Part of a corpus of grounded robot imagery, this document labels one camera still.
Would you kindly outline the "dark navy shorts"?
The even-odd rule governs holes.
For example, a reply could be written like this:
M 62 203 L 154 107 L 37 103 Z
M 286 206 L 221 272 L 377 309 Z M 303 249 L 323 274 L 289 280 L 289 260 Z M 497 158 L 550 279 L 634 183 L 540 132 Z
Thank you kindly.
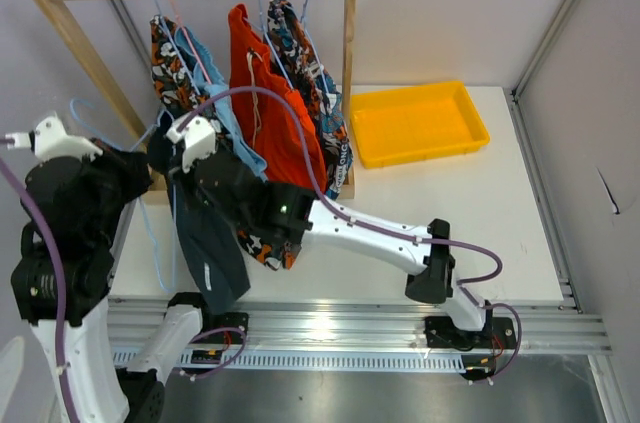
M 147 146 L 151 168 L 167 185 L 172 219 L 191 277 L 213 315 L 233 309 L 250 289 L 241 250 L 224 218 L 195 195 L 192 174 L 180 168 L 176 147 L 166 137 L 172 116 L 162 112 Z

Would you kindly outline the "bright orange shorts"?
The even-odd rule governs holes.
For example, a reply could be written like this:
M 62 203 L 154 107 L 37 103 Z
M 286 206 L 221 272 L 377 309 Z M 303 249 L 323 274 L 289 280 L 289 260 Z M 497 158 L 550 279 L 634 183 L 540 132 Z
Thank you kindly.
M 327 173 L 323 152 L 314 124 L 297 90 L 271 68 L 271 51 L 247 22 L 243 4 L 228 14 L 231 51 L 230 86 L 256 86 L 282 97 L 292 108 L 291 116 L 275 99 L 260 93 L 232 96 L 233 110 L 245 141 L 268 165 L 267 178 L 311 189 L 312 170 L 318 186 L 324 190 Z

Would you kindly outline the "orange grey camo shorts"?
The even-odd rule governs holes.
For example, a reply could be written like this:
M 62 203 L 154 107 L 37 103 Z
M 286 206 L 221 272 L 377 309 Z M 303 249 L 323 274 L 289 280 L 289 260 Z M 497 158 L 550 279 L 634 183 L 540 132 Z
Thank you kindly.
M 161 103 L 175 117 L 204 103 L 197 96 L 195 84 L 190 81 L 185 63 L 173 34 L 178 25 L 167 17 L 156 15 L 150 20 L 151 28 L 151 78 Z M 222 142 L 231 149 L 222 130 Z M 289 269 L 295 263 L 299 248 L 291 243 L 273 244 L 244 230 L 237 232 L 241 248 L 259 263 L 277 271 Z

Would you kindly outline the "light blue mesh shorts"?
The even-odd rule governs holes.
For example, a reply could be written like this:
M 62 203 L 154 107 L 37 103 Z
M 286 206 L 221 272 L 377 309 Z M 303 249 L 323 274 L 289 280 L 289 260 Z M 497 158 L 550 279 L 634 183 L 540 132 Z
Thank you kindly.
M 214 58 L 209 49 L 202 44 L 187 27 L 176 29 L 173 34 L 189 74 L 190 81 L 195 84 L 196 95 L 203 96 L 204 100 L 227 91 L 229 85 L 215 65 Z M 216 118 L 224 131 L 234 154 L 262 181 L 267 180 L 267 162 L 245 141 L 240 124 L 232 108 L 231 97 L 226 96 L 217 100 L 203 114 L 208 118 Z

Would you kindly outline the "teal orange patterned shorts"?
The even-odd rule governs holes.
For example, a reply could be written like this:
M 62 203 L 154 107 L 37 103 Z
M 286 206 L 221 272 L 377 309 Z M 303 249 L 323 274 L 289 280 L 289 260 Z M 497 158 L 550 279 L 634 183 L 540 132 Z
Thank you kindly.
M 337 199 L 353 163 L 353 151 L 342 113 L 342 94 L 321 63 L 302 19 L 288 0 L 270 0 L 267 34 L 275 66 L 300 93 L 314 124 L 327 173 L 325 194 Z

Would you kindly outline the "pink wire hanger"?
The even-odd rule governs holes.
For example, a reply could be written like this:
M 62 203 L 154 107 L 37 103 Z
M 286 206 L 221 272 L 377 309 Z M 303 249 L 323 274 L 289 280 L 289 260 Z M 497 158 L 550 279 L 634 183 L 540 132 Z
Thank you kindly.
M 171 8 L 172 8 L 172 10 L 173 10 L 173 12 L 175 14 L 175 18 L 176 18 L 177 24 L 178 24 L 180 30 L 182 31 L 182 33 L 184 35 L 184 38 L 187 41 L 191 51 L 193 52 L 193 55 L 194 55 L 194 58 L 196 59 L 196 62 L 198 63 L 198 65 L 201 68 L 201 71 L 203 73 L 203 76 L 204 76 L 205 80 L 207 81 L 208 84 L 212 84 L 212 80 L 211 80 L 211 78 L 209 76 L 209 73 L 208 73 L 204 63 L 202 62 L 200 54 L 198 53 L 198 51 L 197 51 L 197 49 L 196 49 L 196 47 L 195 47 L 195 45 L 193 43 L 193 40 L 191 39 L 189 31 L 187 30 L 185 24 L 183 23 L 183 19 L 182 19 L 180 13 L 179 13 L 179 9 L 177 7 L 177 4 L 175 3 L 174 0 L 169 0 L 169 4 L 170 4 L 170 6 L 171 6 Z

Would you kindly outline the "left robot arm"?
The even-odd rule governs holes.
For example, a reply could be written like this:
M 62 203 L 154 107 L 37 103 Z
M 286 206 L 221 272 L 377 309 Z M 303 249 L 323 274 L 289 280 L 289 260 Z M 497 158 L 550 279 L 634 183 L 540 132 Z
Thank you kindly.
M 157 422 L 187 345 L 209 341 L 217 319 L 193 292 L 173 296 L 146 346 L 125 366 L 108 337 L 111 248 L 124 207 L 151 185 L 148 158 L 110 146 L 1 174 L 29 215 L 11 274 L 18 311 L 46 355 L 64 422 Z

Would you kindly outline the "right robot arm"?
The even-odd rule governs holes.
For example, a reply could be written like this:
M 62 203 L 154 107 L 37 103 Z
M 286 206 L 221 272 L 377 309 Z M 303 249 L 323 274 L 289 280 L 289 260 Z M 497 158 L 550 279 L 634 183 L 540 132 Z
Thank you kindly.
M 450 239 L 448 222 L 409 228 L 356 212 L 315 191 L 290 183 L 263 181 L 237 157 L 219 150 L 191 163 L 174 158 L 168 175 L 186 182 L 196 200 L 217 210 L 224 222 L 269 244 L 327 244 L 402 270 L 407 298 L 437 305 L 468 346 L 489 339 L 493 325 L 486 302 L 455 277 L 452 248 L 474 252 L 477 245 Z

